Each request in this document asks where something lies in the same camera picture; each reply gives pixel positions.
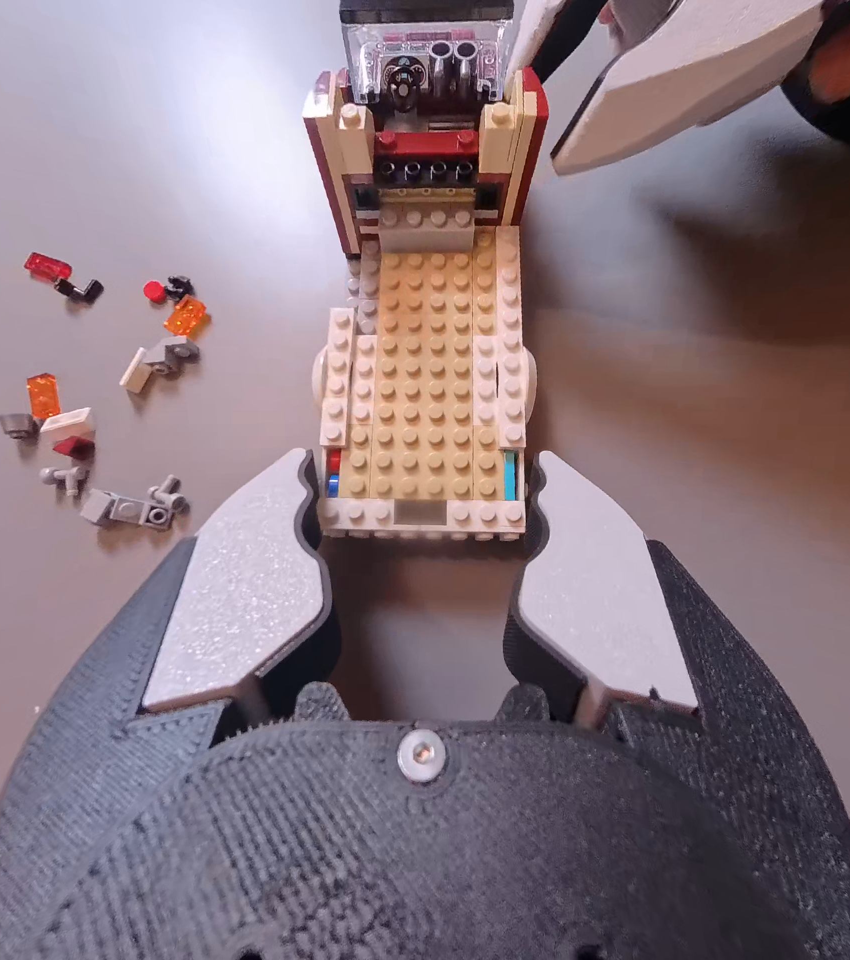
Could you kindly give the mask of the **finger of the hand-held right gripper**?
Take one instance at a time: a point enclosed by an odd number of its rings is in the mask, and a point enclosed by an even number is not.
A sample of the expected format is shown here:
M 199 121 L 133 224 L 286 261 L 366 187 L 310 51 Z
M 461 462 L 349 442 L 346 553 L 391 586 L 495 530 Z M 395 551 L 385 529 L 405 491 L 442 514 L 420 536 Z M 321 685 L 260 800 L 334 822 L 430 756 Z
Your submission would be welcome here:
M 527 1 L 505 78 L 530 67 L 544 83 L 584 42 L 604 1 Z
M 685 1 L 610 63 L 556 142 L 572 175 L 705 126 L 777 86 L 822 22 L 817 1 Z

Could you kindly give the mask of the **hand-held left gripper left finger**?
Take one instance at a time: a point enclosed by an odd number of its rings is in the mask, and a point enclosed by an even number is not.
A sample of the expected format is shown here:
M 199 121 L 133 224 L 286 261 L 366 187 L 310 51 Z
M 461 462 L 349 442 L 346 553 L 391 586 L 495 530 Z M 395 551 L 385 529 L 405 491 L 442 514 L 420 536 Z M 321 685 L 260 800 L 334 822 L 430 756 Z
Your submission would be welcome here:
M 338 657 L 329 570 L 318 555 L 318 482 L 297 448 L 238 489 L 198 531 L 143 708 L 222 699 L 253 721 L 288 716 Z

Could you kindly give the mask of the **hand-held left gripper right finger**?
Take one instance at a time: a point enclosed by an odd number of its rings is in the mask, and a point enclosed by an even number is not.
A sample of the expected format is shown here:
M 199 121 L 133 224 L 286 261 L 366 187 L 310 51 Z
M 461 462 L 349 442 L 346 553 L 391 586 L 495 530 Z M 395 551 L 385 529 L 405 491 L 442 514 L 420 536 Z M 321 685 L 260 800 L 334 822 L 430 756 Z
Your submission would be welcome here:
M 536 458 L 534 479 L 534 550 L 507 623 L 513 675 L 546 691 L 556 719 L 584 727 L 599 727 L 616 701 L 696 712 L 641 528 L 551 451 Z

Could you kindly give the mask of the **light grey long brick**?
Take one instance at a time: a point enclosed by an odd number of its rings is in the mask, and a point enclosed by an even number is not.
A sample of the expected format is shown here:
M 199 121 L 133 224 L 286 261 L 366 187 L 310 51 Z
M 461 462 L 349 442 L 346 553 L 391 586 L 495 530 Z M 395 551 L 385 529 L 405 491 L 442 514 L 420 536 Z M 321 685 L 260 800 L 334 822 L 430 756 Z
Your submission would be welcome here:
M 396 202 L 380 209 L 379 243 L 384 254 L 467 254 L 474 241 L 474 211 L 470 206 Z

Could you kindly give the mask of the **toy brick truck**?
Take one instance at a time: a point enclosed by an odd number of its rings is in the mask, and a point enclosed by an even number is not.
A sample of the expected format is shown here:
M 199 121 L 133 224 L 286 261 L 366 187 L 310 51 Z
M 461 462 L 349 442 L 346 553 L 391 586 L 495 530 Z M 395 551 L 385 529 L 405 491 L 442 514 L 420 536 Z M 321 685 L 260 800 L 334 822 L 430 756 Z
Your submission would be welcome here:
M 315 359 L 330 536 L 514 542 L 536 371 L 519 226 L 549 119 L 505 78 L 513 2 L 340 2 L 347 64 L 303 109 L 347 259 Z M 383 253 L 387 204 L 474 211 L 470 252 Z

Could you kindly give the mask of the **light grey tap brick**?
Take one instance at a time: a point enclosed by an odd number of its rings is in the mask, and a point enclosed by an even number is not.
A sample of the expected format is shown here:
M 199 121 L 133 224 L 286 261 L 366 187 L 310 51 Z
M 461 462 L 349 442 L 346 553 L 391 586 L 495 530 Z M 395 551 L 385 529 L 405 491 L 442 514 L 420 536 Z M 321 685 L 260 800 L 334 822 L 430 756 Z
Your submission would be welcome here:
M 180 486 L 180 479 L 169 474 L 161 484 L 147 490 L 147 497 L 170 514 L 178 514 L 188 507 L 187 498 L 180 492 Z
M 82 463 L 63 468 L 47 466 L 38 474 L 42 484 L 60 488 L 68 498 L 79 497 L 88 476 L 89 469 Z

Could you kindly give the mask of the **grey plate brick with hole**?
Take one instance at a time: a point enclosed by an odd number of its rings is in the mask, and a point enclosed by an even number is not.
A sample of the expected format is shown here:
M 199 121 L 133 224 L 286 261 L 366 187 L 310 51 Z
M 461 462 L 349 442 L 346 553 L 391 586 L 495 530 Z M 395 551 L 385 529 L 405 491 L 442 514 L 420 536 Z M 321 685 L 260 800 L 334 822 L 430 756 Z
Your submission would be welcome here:
M 126 496 L 116 496 L 108 510 L 110 522 L 127 523 L 155 530 L 166 530 L 171 518 L 171 510 L 161 503 Z

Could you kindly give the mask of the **white slope brick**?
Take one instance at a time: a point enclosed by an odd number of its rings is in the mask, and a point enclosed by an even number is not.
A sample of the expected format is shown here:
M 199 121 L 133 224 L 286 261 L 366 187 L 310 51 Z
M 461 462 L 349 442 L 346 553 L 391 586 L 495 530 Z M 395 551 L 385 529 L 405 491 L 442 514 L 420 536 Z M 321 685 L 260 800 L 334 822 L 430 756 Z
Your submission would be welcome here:
M 43 421 L 39 435 L 67 439 L 71 436 L 94 436 L 95 417 L 90 407 L 75 409 L 51 416 Z

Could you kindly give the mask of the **orange transparent plate brick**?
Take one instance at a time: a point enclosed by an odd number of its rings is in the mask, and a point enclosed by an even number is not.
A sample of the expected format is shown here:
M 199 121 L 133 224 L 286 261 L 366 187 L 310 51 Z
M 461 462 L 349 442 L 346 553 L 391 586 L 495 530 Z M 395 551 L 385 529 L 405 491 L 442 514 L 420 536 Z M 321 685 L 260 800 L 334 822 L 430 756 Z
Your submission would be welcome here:
M 47 421 L 61 414 L 56 377 L 48 372 L 26 379 L 31 415 L 36 421 Z
M 164 328 L 173 336 L 190 337 L 208 321 L 208 310 L 203 302 L 192 294 L 186 294 L 173 306 Z

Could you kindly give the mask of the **grey bracket brick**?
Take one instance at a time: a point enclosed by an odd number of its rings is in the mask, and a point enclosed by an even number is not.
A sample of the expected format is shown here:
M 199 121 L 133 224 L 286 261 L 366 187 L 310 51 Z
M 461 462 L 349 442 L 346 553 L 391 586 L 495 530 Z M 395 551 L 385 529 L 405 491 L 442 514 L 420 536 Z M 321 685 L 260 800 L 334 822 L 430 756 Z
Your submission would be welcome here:
M 176 375 L 186 362 L 197 361 L 198 345 L 186 336 L 178 335 L 162 339 L 143 354 L 142 363 L 157 375 Z

